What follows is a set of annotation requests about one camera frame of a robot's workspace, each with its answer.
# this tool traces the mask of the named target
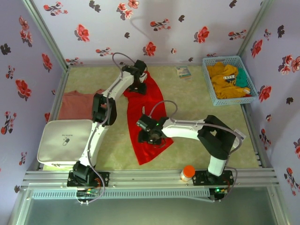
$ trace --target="orange bottle cap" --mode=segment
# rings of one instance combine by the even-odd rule
[[[195,175],[195,168],[192,165],[187,165],[183,169],[183,174],[186,177],[193,177]]]

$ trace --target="pink cloth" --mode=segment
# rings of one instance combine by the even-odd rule
[[[59,120],[92,119],[93,94],[82,94],[76,90],[65,93],[58,116]]]

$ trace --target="bottle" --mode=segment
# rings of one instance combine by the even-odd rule
[[[192,165],[187,165],[183,168],[180,178],[183,181],[189,181],[195,175],[195,168]]]

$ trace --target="plastic basket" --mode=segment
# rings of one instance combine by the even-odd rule
[[[227,64],[233,65],[237,68],[242,68],[247,75],[247,86],[250,88],[251,97],[239,97],[239,98],[229,98],[229,99],[218,99],[215,90],[212,86],[210,75],[207,70],[207,66],[214,66],[217,62],[222,62],[225,66]],[[238,104],[247,104],[252,102],[254,99],[258,97],[255,86],[253,85],[250,76],[242,62],[242,59],[239,56],[218,56],[218,57],[210,57],[204,58],[202,60],[202,70],[204,74],[204,78],[208,87],[208,91],[210,93],[210,97],[214,106],[216,105],[238,105]]]

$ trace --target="wall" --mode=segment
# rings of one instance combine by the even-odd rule
[[[36,158],[45,113],[53,105],[62,69],[22,1],[2,1],[0,17],[0,225],[4,225]]]
[[[251,114],[294,224],[300,220],[299,10],[298,0],[275,1],[243,55],[259,91]]]
[[[34,2],[68,64],[112,64],[114,52],[166,64],[235,55],[262,0]]]

